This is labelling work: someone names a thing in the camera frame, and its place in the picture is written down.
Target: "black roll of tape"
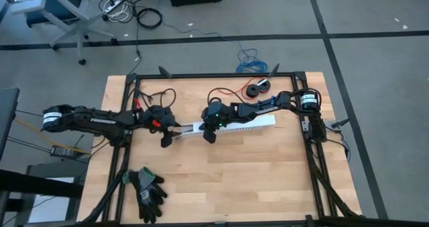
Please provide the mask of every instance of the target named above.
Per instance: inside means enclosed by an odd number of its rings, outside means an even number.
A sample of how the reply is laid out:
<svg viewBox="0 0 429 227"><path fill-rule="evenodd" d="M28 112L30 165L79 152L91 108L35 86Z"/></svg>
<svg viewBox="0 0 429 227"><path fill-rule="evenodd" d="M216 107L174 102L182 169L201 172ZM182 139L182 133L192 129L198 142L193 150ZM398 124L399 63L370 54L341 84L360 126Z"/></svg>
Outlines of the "black roll of tape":
<svg viewBox="0 0 429 227"><path fill-rule="evenodd" d="M255 98L259 94L259 86L255 84L250 84L247 86L246 95L250 98Z"/></svg>
<svg viewBox="0 0 429 227"><path fill-rule="evenodd" d="M259 92L260 93L265 93L265 92L267 92L270 88L271 88L271 83L268 81L268 80L265 80L265 79L263 79L263 80L260 80L259 82L258 82L258 85L259 85Z"/></svg>

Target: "white power strip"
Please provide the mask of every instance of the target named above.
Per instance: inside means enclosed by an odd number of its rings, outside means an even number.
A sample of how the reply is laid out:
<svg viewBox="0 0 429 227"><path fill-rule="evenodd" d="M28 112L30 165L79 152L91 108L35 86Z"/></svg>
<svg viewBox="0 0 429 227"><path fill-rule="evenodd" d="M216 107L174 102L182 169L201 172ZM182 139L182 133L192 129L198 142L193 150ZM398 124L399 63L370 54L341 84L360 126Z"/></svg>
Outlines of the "white power strip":
<svg viewBox="0 0 429 227"><path fill-rule="evenodd" d="M183 129L188 129L187 131L182 132L181 135L175 137L190 137L202 135L204 133L203 130L200 130L199 127L203 124L203 122L198 123L190 123L182 125ZM216 131L217 133L230 133L233 131L246 131L246 130L254 130L260 129L262 127L268 127L275 125L275 117L274 115L264 115L255 118L253 121L249 121L248 123L231 123L226 127L221 127Z"/></svg>
<svg viewBox="0 0 429 227"><path fill-rule="evenodd" d="M116 0L116 2L115 2L115 4L114 5L112 5L112 6L110 6L110 7L108 7L106 10L105 10L105 13L110 13L110 11L112 11L112 10L114 10L116 7L118 7L122 2L124 2L125 0Z"/></svg>

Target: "work glove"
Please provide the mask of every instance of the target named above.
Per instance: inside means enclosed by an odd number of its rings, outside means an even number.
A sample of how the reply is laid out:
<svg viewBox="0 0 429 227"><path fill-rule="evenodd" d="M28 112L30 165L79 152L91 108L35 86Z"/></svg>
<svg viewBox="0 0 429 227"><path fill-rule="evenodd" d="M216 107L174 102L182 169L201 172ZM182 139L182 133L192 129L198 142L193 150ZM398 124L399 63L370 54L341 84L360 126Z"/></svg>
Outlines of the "work glove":
<svg viewBox="0 0 429 227"><path fill-rule="evenodd" d="M167 193L158 186L164 179L153 174L148 168L143 167L140 171L128 171L123 178L124 183L131 182L135 189L135 195L139 206L139 218L145 223L153 224L156 217L161 217L162 212L159 205L164 203Z"/></svg>

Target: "wooden table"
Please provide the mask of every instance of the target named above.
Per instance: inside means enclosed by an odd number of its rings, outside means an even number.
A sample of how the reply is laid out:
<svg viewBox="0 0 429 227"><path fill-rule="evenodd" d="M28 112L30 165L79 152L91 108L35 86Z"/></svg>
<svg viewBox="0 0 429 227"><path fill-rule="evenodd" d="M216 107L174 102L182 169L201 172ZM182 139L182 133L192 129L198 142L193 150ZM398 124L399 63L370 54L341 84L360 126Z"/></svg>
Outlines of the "wooden table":
<svg viewBox="0 0 429 227"><path fill-rule="evenodd" d="M322 95L322 117L335 119L323 74L307 72L306 75L308 86L318 89ZM176 120L192 123L201 121L200 115L211 89L238 89L248 79L143 80L140 89L152 94L174 88L177 99L172 111ZM269 98L281 90L292 91L290 78L275 77L270 81L270 92L259 95L258 99ZM120 110L124 85L125 76L109 77L102 110ZM211 96L221 97L225 104L238 102L233 95L214 92ZM164 96L163 103L169 104L171 100L169 93ZM158 101L159 97L155 98L155 104ZM286 110L270 114L275 115L275 126L224 133L218 135L212 145L202 137L187 137L163 149L161 134L150 134L147 129L134 131L129 168L138 171L147 166L166 180L160 186L168 193L168 199L161 206L163 216L157 223L303 220L306 214L317 218L299 119ZM328 138L341 141L334 133L328 133ZM333 188L350 209L360 213L344 149L331 142L323 143L323 149ZM92 157L78 220L87 217L104 194L112 154L113 148L106 146ZM324 189L320 188L325 212L329 214ZM112 198L111 213L115 211L116 199L117 192ZM131 184L125 187L121 223L142 223Z"/></svg>

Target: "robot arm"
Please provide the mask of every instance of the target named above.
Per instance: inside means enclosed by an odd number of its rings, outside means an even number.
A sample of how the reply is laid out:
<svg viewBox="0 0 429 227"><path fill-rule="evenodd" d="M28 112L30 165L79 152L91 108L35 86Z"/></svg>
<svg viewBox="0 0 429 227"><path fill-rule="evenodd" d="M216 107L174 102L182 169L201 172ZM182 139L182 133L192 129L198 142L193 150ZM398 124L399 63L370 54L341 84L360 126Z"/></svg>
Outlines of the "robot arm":
<svg viewBox="0 0 429 227"><path fill-rule="evenodd" d="M259 115L275 110L290 110L297 115L308 117L312 140L323 142L326 141L326 129L320 118L318 95L316 90L306 88L295 92L283 91L277 96L253 104L242 102L231 103L230 106L226 106L221 99L215 97L208 101L208 107L202 112L201 118L204 123L200 126L200 130L204 130L204 139L209 143L214 143L216 141L215 131L220 127L225 127L230 123L247 123ZM300 97L300 107L291 100L295 96Z"/></svg>
<svg viewBox="0 0 429 227"><path fill-rule="evenodd" d="M151 106L145 111L139 108L111 112L63 104L51 106L43 113L42 130L51 133L71 130L102 135L109 140L110 145L118 147L126 146L129 142L128 132L138 128L149 129L150 133L162 132L164 137L161 146L167 147L173 135L168 127L180 126L170 108L160 106Z"/></svg>

